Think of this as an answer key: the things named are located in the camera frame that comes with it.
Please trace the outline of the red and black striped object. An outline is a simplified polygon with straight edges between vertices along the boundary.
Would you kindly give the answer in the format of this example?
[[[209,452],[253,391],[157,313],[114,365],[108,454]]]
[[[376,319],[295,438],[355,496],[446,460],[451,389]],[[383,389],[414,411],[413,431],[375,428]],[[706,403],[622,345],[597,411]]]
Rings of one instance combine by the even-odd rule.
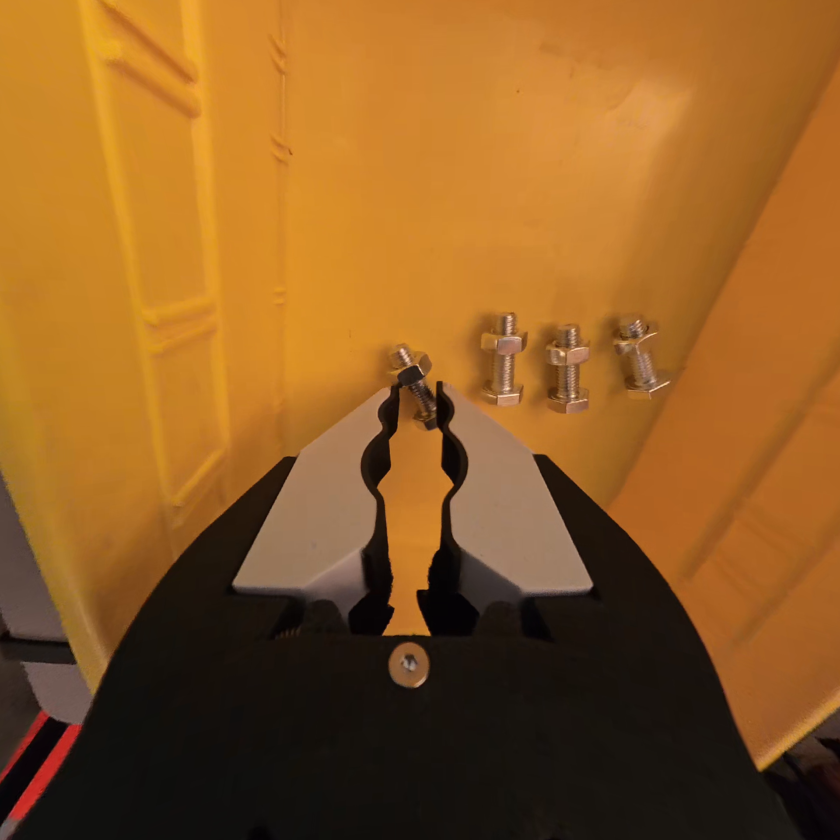
[[[81,725],[40,711],[1,773],[1,837],[14,833],[65,761]]]

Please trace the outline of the yellow plastic bin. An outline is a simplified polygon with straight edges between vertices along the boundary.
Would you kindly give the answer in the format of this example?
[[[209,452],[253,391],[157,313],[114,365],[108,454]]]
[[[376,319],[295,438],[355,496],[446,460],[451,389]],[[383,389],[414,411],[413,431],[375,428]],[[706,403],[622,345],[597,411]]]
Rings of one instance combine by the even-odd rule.
[[[71,721],[409,343],[641,543],[760,767],[838,707],[838,2],[2,2],[2,476]],[[619,319],[657,325],[652,400]],[[577,323],[589,408],[546,345]],[[58,615],[50,615],[50,607]]]

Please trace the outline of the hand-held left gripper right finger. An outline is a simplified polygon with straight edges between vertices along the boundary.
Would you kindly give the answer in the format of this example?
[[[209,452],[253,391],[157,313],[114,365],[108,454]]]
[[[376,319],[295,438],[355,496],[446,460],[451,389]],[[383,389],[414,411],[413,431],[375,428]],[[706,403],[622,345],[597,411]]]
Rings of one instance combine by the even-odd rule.
[[[451,481],[427,587],[433,636],[549,636],[543,598],[590,595],[592,578],[531,449],[453,385],[437,383],[442,469]]]

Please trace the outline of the steel hex bolt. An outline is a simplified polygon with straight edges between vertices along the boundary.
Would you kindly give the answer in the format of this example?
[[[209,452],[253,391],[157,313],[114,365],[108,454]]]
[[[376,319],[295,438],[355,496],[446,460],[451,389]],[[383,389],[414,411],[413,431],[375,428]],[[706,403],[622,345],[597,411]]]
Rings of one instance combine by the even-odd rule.
[[[392,348],[392,351],[390,353],[391,368],[392,354],[394,352],[398,352],[399,354],[406,354],[407,351],[411,351],[415,354],[424,353],[421,351],[412,350],[412,348],[406,343],[399,343]],[[416,411],[413,417],[414,422],[426,431],[435,430],[438,427],[436,395],[433,393],[427,381],[427,377],[426,381],[423,384],[417,384],[411,387],[401,388],[408,390],[408,392],[412,395],[415,401]]]
[[[646,320],[640,314],[629,313],[619,318],[616,329],[618,329],[620,323],[630,323],[636,320],[648,324],[653,323]],[[649,401],[671,384],[671,375],[665,371],[661,371],[656,366],[654,350],[657,347],[658,340],[655,342],[652,353],[650,354],[616,354],[624,361],[626,370],[628,371],[625,379],[625,389],[630,397]]]
[[[590,345],[582,339],[580,325],[573,322],[557,327],[552,342],[563,347]],[[548,391],[548,405],[561,414],[578,414],[589,408],[589,392],[581,385],[581,366],[553,366],[554,385]]]
[[[513,311],[496,315],[488,332],[500,334],[523,333],[518,324],[518,315]],[[522,403],[523,386],[516,383],[516,355],[496,355],[490,357],[490,378],[482,386],[482,394],[489,404],[497,407],[514,407]]]

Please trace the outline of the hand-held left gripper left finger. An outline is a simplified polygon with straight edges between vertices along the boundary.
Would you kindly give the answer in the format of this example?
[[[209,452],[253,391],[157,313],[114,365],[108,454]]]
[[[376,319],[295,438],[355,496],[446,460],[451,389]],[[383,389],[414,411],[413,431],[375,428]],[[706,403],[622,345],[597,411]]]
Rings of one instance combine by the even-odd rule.
[[[233,587],[329,601],[351,632],[383,635],[393,572],[379,485],[391,469],[400,389],[382,388],[301,450]]]

